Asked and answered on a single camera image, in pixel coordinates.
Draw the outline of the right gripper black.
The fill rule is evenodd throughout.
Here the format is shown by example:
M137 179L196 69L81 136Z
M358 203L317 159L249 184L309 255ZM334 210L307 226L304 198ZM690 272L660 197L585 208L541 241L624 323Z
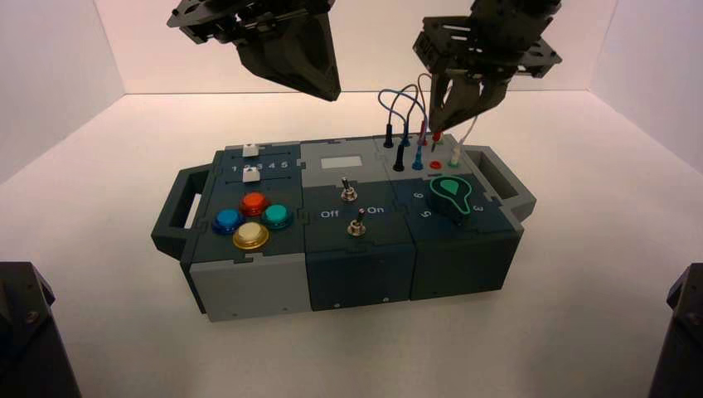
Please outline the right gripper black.
M425 17L413 51L431 73L429 127L451 129L497 107L510 80L452 78L440 73L540 79L562 62L542 34L560 1L475 1L467 15Z

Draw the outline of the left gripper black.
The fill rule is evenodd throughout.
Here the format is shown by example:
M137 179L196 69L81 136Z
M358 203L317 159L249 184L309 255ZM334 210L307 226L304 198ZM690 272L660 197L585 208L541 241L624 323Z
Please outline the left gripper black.
M341 92L328 13L333 1L181 1L167 26L196 44L237 45L252 74L326 101Z

